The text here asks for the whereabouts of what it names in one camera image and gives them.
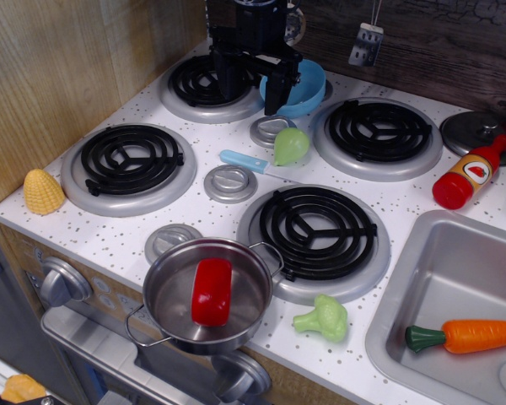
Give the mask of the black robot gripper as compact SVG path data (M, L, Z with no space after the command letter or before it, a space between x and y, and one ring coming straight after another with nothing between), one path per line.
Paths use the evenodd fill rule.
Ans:
M275 115L299 82L298 62L303 59L284 40L287 1L236 1L234 6L234 27L209 28L220 92L226 100L235 100L242 91L243 70L261 74L277 63L265 84L265 115Z

